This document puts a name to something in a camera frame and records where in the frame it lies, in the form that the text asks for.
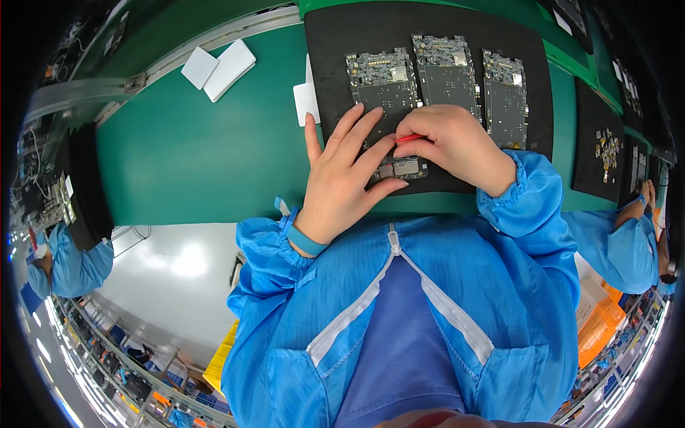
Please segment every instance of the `zipper pull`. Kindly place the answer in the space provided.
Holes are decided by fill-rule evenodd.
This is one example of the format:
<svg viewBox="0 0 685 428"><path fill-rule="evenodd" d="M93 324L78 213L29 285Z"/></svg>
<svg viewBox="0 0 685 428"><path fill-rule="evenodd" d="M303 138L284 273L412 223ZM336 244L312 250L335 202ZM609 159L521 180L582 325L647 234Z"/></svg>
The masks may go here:
<svg viewBox="0 0 685 428"><path fill-rule="evenodd" d="M402 250L402 248L399 246L399 237L397 236L397 232L394 230L388 232L388 240L390 241L390 249L393 250L393 255L397 257L400 250Z"/></svg>

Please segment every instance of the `blue anti-static smock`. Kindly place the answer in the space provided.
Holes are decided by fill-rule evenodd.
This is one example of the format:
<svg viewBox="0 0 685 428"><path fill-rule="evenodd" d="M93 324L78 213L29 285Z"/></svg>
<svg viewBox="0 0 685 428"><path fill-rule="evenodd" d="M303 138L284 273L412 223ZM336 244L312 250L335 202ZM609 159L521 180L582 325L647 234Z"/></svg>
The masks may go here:
<svg viewBox="0 0 685 428"><path fill-rule="evenodd" d="M478 190L482 216L362 221L313 260L289 245L284 219L238 225L247 263L227 300L240 324L221 390L239 426L331 426L394 257L421 276L466 412L552 416L578 368L577 246L547 158L505 152L517 181L496 199Z"/></svg>
<svg viewBox="0 0 685 428"><path fill-rule="evenodd" d="M52 286L42 269L28 264L29 285L41 299L50 294L82 296L102 287L112 272L114 249L111 240L100 242L90 251L79 251L66 224L59 223L50 233L48 246L52 253Z"/></svg>
<svg viewBox="0 0 685 428"><path fill-rule="evenodd" d="M642 294L659 284L656 233L651 214L616 229L617 211L563 212L578 253L618 291Z"/></svg>

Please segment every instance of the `white floor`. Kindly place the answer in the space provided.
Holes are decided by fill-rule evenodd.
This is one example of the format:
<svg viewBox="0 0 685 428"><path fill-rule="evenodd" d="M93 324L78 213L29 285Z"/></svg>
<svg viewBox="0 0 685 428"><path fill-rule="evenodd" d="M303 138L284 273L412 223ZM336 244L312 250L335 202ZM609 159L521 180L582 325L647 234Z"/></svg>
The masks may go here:
<svg viewBox="0 0 685 428"><path fill-rule="evenodd" d="M235 223L153 226L148 239L114 259L95 298L153 348L178 348L206 366L236 320L226 307L235 233ZM135 241L127 232L114 240L114 253Z"/></svg>

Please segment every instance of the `hand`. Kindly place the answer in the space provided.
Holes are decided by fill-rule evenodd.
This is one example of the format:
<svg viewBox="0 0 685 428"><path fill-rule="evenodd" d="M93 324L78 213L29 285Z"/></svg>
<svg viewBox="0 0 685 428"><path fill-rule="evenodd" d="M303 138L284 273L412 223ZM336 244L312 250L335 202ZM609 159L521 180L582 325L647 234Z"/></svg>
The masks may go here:
<svg viewBox="0 0 685 428"><path fill-rule="evenodd" d="M497 147L471 113L456 105L414 109L397 126L397 137L424 139L399 143L394 156L429 159L453 176L500 197L516 181L514 160Z"/></svg>
<svg viewBox="0 0 685 428"><path fill-rule="evenodd" d="M649 206L649 203L651 201L651 195L649 191L649 185L650 185L650 180L643 181L642 185L640 186L640 195L645 198L645 208Z"/></svg>
<svg viewBox="0 0 685 428"><path fill-rule="evenodd" d="M656 189L654 188L654 183L651 180L647 180L647 185L649 186L649 199L647 199L647 205L654 211L656 208Z"/></svg>
<svg viewBox="0 0 685 428"><path fill-rule="evenodd" d="M302 210L292 225L319 244L329 244L371 211L378 201L409 184L391 178L364 190L395 145L395 135L381 138L355 162L362 143L383 116L383 109L378 107L357 122L363 112L364 106L359 103L345 113L324 150L316 136L314 117L307 113L304 134L311 171ZM295 245L292 247L303 256L312 257Z"/></svg>

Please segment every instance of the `blue wrist strap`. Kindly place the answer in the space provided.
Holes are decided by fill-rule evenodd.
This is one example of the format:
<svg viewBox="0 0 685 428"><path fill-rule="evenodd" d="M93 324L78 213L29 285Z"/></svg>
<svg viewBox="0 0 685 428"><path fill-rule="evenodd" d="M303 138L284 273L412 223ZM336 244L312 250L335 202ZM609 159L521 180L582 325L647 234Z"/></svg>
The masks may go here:
<svg viewBox="0 0 685 428"><path fill-rule="evenodd" d="M285 205L285 201L283 201L282 198L276 197L276 201L274 203L276 208L282 207ZM282 236L285 236L287 239L289 239L293 244L297 245L297 248L301 249L307 254L310 255L319 255L323 250L328 247L328 245L324 244L319 244L318 242L314 242L309 237L307 237L305 234L297 230L295 227L293 227L292 222L295 221L295 217L297 217L297 214L299 213L299 208L297 207L292 207L292 212L288 214L288 220L286 221L286 224L283 226L283 231L281 232Z"/></svg>

